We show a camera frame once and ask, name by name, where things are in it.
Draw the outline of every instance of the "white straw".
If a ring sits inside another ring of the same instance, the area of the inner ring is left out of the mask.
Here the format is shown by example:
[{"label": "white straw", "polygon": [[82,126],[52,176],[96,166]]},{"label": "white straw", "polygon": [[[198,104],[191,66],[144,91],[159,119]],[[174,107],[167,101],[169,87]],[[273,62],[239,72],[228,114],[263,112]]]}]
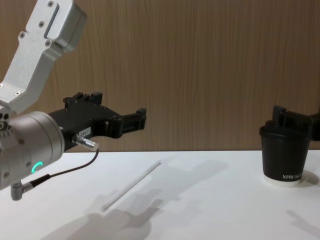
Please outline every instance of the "white straw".
[{"label": "white straw", "polygon": [[129,183],[123,191],[121,191],[117,196],[115,196],[109,203],[102,206],[102,211],[107,211],[113,204],[115,204],[120,198],[122,198],[127,192],[129,192],[134,186],[140,183],[146,176],[148,176],[153,170],[155,170],[161,161],[157,161],[155,164],[148,167],[139,177],[137,177],[134,181]]}]

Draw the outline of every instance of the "black cable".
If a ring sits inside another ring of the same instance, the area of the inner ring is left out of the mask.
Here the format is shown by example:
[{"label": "black cable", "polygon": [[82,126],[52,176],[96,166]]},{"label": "black cable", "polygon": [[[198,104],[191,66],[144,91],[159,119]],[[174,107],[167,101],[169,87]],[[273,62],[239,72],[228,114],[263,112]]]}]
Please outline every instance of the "black cable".
[{"label": "black cable", "polygon": [[45,181],[47,181],[47,180],[49,180],[49,179],[51,179],[53,177],[60,176],[62,174],[71,173],[71,172],[79,170],[79,169],[83,169],[83,168],[89,166],[90,164],[92,164],[97,159],[98,155],[99,155],[99,149],[96,150],[95,155],[92,158],[92,160],[89,161],[88,163],[86,163],[85,165],[78,166],[78,167],[75,167],[75,168],[72,168],[72,169],[69,169],[69,170],[66,170],[66,171],[61,171],[61,172],[58,172],[58,173],[55,173],[55,174],[52,174],[52,175],[47,174],[47,175],[41,176],[41,177],[39,177],[39,178],[37,178],[37,179],[35,179],[33,181],[30,181],[30,183],[33,186],[33,188],[35,188],[36,186],[44,183]]}]

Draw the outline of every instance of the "table surface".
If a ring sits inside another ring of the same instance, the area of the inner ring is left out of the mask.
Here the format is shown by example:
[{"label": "table surface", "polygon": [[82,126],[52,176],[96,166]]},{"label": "table surface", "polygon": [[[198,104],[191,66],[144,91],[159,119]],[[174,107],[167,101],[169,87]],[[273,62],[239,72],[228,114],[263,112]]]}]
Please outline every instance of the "table surface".
[{"label": "table surface", "polygon": [[[66,153],[23,180],[88,162]],[[303,182],[265,182],[260,151],[101,153],[87,168],[52,178],[21,201],[0,191],[5,240],[320,239],[320,151],[309,151]],[[162,164],[103,211],[151,165]]]}]

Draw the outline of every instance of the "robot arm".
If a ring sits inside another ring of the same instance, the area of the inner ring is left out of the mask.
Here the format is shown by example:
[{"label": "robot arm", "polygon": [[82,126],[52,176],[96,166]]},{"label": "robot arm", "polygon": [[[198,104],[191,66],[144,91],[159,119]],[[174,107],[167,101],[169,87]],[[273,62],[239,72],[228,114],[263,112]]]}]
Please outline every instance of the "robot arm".
[{"label": "robot arm", "polygon": [[76,145],[96,151],[95,136],[119,138],[144,129],[146,110],[120,115],[101,105],[102,93],[67,97],[64,109],[12,118],[37,101],[55,60],[72,51],[86,23],[73,0],[38,0],[19,34],[19,46],[0,84],[0,190],[20,200],[31,189],[21,179],[54,163]]}]

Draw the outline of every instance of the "wood grain panel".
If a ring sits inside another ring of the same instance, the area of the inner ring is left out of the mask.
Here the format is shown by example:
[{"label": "wood grain panel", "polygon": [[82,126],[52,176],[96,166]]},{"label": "wood grain panel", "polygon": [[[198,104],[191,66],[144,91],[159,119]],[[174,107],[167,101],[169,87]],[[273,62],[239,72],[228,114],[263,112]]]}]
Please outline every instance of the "wood grain panel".
[{"label": "wood grain panel", "polygon": [[[122,114],[147,107],[146,130],[99,138],[103,151],[259,149],[273,105],[319,109],[318,0],[76,2],[88,14],[83,37],[28,111],[95,91]],[[0,78],[35,3],[0,0]]]}]

